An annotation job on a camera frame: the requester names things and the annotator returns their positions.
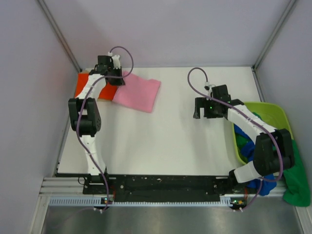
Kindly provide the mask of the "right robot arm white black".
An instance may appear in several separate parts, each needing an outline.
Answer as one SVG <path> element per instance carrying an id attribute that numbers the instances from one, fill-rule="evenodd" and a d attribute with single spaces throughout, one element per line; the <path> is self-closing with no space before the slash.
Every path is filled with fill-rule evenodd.
<path id="1" fill-rule="evenodd" d="M 223 117 L 238 126 L 254 143 L 253 159 L 229 173 L 227 185 L 231 192 L 239 193 L 246 182 L 273 173 L 282 174 L 295 165 L 292 137 L 287 129 L 277 129 L 262 121 L 242 101 L 232 99 L 226 85 L 206 83 L 205 89 L 209 94 L 195 98 L 193 117 L 199 119 L 201 109 L 205 118 Z"/>

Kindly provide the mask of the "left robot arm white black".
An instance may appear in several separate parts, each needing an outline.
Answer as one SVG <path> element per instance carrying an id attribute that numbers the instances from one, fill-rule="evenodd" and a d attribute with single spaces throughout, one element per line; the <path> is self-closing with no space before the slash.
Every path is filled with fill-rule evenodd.
<path id="1" fill-rule="evenodd" d="M 106 169 L 96 135 L 101 129 L 97 106 L 99 98 L 112 100 L 118 87 L 125 85 L 120 56 L 109 52 L 98 56 L 97 64 L 89 73 L 78 76 L 76 94 L 69 99 L 71 128 L 79 136 L 87 157 L 88 174 L 97 176 Z"/>

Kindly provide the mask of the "pink t shirt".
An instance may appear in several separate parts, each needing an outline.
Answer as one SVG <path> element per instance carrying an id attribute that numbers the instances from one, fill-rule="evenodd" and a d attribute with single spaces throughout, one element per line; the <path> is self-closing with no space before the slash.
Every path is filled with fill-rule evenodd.
<path id="1" fill-rule="evenodd" d="M 113 102 L 133 110 L 151 113 L 161 82 L 144 79 L 135 74 L 130 74 L 124 81 L 125 85 L 117 89 Z"/>

